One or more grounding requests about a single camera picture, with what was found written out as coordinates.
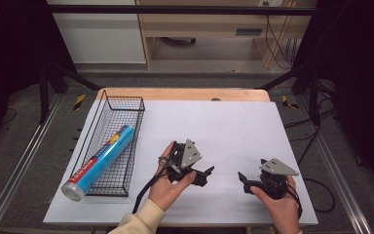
hand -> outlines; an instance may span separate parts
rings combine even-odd
[[[173,143],[167,146],[166,150],[162,154],[162,157],[168,157],[172,150]],[[159,166],[156,174],[162,169],[163,166]],[[163,211],[168,210],[168,208],[175,202],[181,192],[188,187],[196,177],[196,172],[191,172],[182,178],[177,184],[172,184],[168,180],[166,171],[164,175],[153,184],[150,189],[150,194],[148,198],[153,201],[157,206],[159,206]]]
[[[287,183],[296,189],[296,183],[291,175],[287,176]],[[280,234],[296,234],[300,231],[297,203],[290,194],[286,193],[283,198],[274,200],[256,186],[250,187],[250,190],[267,207]]]

wire basket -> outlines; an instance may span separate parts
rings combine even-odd
[[[91,141],[83,164],[93,157],[123,125],[132,126],[135,133],[130,144],[102,174],[87,196],[129,196],[136,142],[144,110],[142,97],[109,97],[105,91],[102,93],[96,109],[96,113],[100,111],[100,115],[91,122],[90,128],[95,126],[95,129],[91,137],[87,136]]]

silver metal plate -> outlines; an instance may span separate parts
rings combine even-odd
[[[262,166],[260,166],[260,169],[273,175],[299,176],[298,172],[291,169],[276,158],[264,163]]]
[[[186,168],[197,161],[203,158],[202,154],[200,154],[199,150],[197,150],[196,146],[194,145],[193,141],[190,139],[186,140],[186,145],[184,148],[184,155],[183,160],[181,161],[181,168]]]

beige sleeve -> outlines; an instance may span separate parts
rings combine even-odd
[[[144,205],[136,214],[126,214],[120,225],[109,234],[154,234],[165,216],[166,213],[163,210],[150,199],[146,199]]]

black cable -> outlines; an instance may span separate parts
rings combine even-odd
[[[290,44],[291,44],[292,40],[293,40],[293,46],[292,46],[292,50],[290,52]],[[296,49],[297,49],[297,38],[293,38],[293,39],[288,38],[287,42],[286,42],[286,50],[285,50],[286,58],[285,59],[292,66],[293,66],[293,63],[296,59]]]
[[[267,23],[266,23],[266,34],[265,34],[266,36],[265,36],[265,40],[266,40],[267,48],[269,49],[270,53],[272,53],[273,59],[275,60],[275,62],[276,62],[276,64],[278,65],[278,67],[283,68],[283,69],[289,69],[289,68],[291,68],[291,66],[290,66],[290,67],[284,67],[284,66],[281,66],[281,65],[279,64],[278,60],[276,59],[275,53],[273,53],[272,49],[270,48],[269,42],[268,42],[268,40],[267,40],[267,33],[269,32],[269,28],[270,28],[271,31],[272,31],[272,35],[273,35],[273,37],[275,38],[276,43],[278,44],[278,47],[279,47],[280,52],[281,52],[281,55],[284,57],[284,54],[283,54],[283,52],[282,52],[282,50],[281,50],[281,45],[280,45],[279,41],[276,39],[275,33],[273,32],[272,28],[270,27],[269,15],[267,15],[266,17],[267,17]]]
[[[6,125],[6,124],[8,124],[9,122],[13,121],[13,120],[15,119],[15,117],[18,115],[17,111],[14,110],[13,108],[8,108],[8,110],[12,110],[12,111],[14,111],[14,115],[11,117],[11,119],[9,119],[9,120],[7,120],[7,121],[1,123],[1,126],[2,126],[2,125]]]
[[[318,125],[318,128],[316,129],[311,141],[309,142],[308,146],[306,146],[305,148],[305,151],[303,152],[302,156],[300,157],[299,161],[297,161],[297,165],[300,166],[300,164],[302,163],[302,160],[305,158],[306,156],[306,153],[308,152],[309,148],[311,147],[311,145],[314,143],[314,140],[316,138],[316,136],[318,135],[318,130],[320,129],[320,125]]]
[[[311,135],[303,137],[303,138],[290,139],[289,142],[292,142],[292,141],[302,141],[302,140],[308,139],[308,138],[313,137],[313,136],[314,136],[314,134],[311,134]]]
[[[299,216],[299,218],[302,216],[302,212],[303,212],[303,209],[302,209],[302,203],[300,202],[300,198],[299,198],[299,194],[297,194],[296,192],[296,189],[294,189],[292,186],[290,186],[290,184],[287,185],[288,187],[290,187],[293,192],[290,192],[289,189],[287,189],[287,193],[290,194],[290,196],[296,200],[296,203],[298,205],[298,208],[297,208],[297,214]]]
[[[138,193],[138,195],[136,196],[136,200],[135,200],[135,204],[134,204],[134,208],[132,209],[132,213],[135,214],[136,211],[138,210],[138,207],[139,207],[139,204],[141,203],[141,199],[142,197],[144,196],[144,194],[147,192],[147,190],[153,186],[153,184],[161,177],[163,176],[163,172],[166,168],[163,166],[162,169],[160,170],[159,173],[157,173],[156,175],[154,175],[150,181],[147,182],[147,184],[145,184],[145,186],[141,189],[141,191]]]
[[[280,34],[283,33],[283,30],[284,30],[284,27],[285,27],[285,23],[286,23],[288,17],[289,17],[289,16],[286,16],[286,17],[284,18],[284,23],[283,23],[283,25],[281,26]],[[293,64],[292,64],[291,62],[289,62],[289,60],[287,59],[287,57],[284,55],[283,50],[281,49],[281,43],[280,43],[279,40],[276,38],[275,32],[273,31],[273,29],[272,29],[272,27],[271,27],[271,25],[270,25],[270,18],[269,18],[269,15],[266,15],[266,18],[267,18],[267,23],[266,23],[266,34],[265,34],[266,36],[265,36],[265,40],[266,40],[267,48],[269,49],[270,53],[272,53],[273,59],[275,60],[275,62],[276,62],[276,64],[278,65],[278,67],[280,67],[280,68],[285,68],[285,69],[292,68]],[[276,59],[276,56],[275,56],[275,54],[273,53],[272,49],[270,48],[269,42],[268,42],[268,40],[267,40],[267,33],[269,32],[269,29],[270,29],[270,31],[272,32],[273,38],[275,39],[275,42],[276,42],[276,44],[278,45],[278,48],[279,48],[279,50],[280,50],[281,55],[283,56],[284,60],[285,60],[285,61],[290,65],[290,67],[283,67],[283,66],[279,65],[278,60]]]
[[[335,110],[334,108],[328,109],[328,110],[324,111],[323,113],[319,114],[319,116],[323,117],[323,118],[327,117],[327,114],[331,113],[334,110]],[[287,128],[291,128],[291,127],[296,127],[298,125],[304,124],[304,123],[309,122],[311,120],[312,120],[311,118],[308,118],[308,119],[297,121],[297,122],[290,122],[290,123],[284,124],[283,126],[284,126],[285,129],[287,129]]]
[[[335,209],[335,207],[336,207],[336,199],[335,199],[335,195],[330,191],[330,189],[329,189],[326,185],[324,185],[324,183],[319,182],[319,181],[317,181],[317,180],[315,180],[315,179],[312,179],[312,178],[303,178],[303,180],[310,181],[310,182],[314,182],[314,183],[316,183],[316,184],[322,186],[324,189],[327,190],[327,192],[328,192],[328,193],[330,194],[330,196],[332,197],[332,205],[331,205],[330,208],[327,209],[327,210],[320,210],[320,209],[317,209],[317,208],[315,208],[315,207],[314,207],[314,210],[315,210],[316,212],[319,212],[319,213],[331,213],[331,212]]]
[[[327,101],[327,100],[332,101],[332,97],[326,97],[326,98],[322,99],[322,100],[318,103],[318,106],[320,106],[324,101]]]

